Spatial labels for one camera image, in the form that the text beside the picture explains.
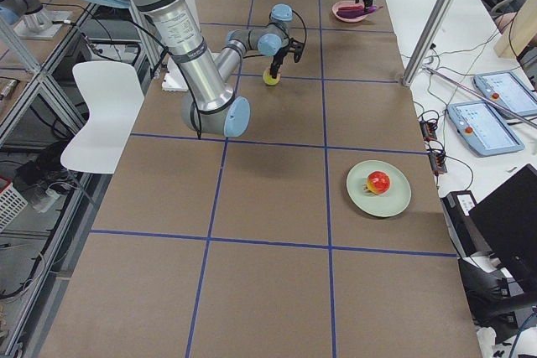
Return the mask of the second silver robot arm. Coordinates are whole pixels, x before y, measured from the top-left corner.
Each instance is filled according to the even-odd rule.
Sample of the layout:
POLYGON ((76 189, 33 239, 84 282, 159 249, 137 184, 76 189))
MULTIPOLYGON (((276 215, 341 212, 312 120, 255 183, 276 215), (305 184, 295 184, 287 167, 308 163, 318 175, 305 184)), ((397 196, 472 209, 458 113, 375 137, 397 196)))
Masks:
POLYGON ((33 15, 42 9, 40 0, 1 0, 1 17, 10 25, 24 15, 33 15))

